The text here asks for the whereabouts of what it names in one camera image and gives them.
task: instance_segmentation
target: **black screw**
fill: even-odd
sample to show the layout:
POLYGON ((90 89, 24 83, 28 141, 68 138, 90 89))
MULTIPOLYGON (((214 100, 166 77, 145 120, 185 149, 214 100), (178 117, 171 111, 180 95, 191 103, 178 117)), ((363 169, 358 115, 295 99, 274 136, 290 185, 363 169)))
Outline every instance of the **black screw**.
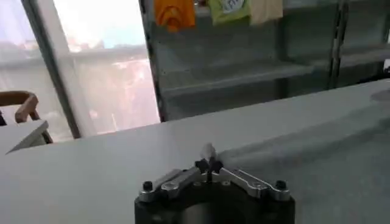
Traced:
POLYGON ((285 191, 287 190, 287 183, 282 180, 276 181, 275 187, 280 190, 280 191, 285 191))
POLYGON ((153 183, 151 181, 145 181, 144 184, 142 184, 142 188, 144 189, 144 191, 152 191, 153 183))

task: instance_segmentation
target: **green cloth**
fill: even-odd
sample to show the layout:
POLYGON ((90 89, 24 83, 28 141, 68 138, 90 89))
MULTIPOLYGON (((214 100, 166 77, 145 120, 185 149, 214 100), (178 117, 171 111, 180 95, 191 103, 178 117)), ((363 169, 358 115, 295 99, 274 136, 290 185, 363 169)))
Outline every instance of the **green cloth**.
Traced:
POLYGON ((242 7, 234 12, 226 13, 223 9, 223 3, 228 0, 209 0, 208 5, 211 9, 211 17, 213 18, 213 24, 218 25, 229 21, 242 19, 250 15, 249 0, 243 0, 242 7))

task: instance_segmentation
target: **shelf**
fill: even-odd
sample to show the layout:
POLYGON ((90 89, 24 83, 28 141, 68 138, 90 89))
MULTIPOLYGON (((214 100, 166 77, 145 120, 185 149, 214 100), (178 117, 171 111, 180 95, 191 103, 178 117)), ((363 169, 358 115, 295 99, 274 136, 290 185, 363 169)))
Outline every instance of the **shelf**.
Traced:
POLYGON ((390 59, 390 44, 344 49, 341 51, 341 67, 368 64, 390 59))
POLYGON ((214 68, 171 72, 160 76, 160 89, 165 97, 194 94, 250 83, 287 78, 313 72, 311 66, 284 61, 255 61, 214 68))
MULTIPOLYGON (((341 51, 340 67, 348 68, 390 59, 390 44, 370 47, 349 48, 341 51)), ((313 66, 316 70, 325 70, 329 66, 329 52, 294 57, 293 61, 303 65, 313 66)))
POLYGON ((303 65, 313 66, 315 70, 325 70, 329 66, 329 53, 311 54, 303 57, 294 57, 293 61, 303 65))

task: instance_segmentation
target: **metal shelf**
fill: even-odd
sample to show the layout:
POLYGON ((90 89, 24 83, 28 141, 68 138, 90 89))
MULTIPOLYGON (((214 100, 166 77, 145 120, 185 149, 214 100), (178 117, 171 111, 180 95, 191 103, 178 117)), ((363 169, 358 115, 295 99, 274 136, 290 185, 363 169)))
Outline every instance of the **metal shelf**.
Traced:
POLYGON ((390 59, 390 44, 341 50, 341 67, 368 64, 390 59))
POLYGON ((160 76, 161 94, 174 97, 250 83, 309 74, 312 66, 268 60, 214 68, 171 72, 160 76))

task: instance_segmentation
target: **glass pane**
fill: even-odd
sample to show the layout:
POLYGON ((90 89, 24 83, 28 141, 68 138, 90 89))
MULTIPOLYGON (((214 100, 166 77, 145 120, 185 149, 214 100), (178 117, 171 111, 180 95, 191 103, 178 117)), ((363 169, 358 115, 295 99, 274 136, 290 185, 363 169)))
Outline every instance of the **glass pane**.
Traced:
POLYGON ((39 3, 83 136, 160 122, 138 1, 39 3))
MULTIPOLYGON (((73 138, 20 0, 0 1, 0 91, 10 90, 37 95, 54 141, 73 138)), ((15 122, 17 107, 1 110, 8 124, 15 122)))

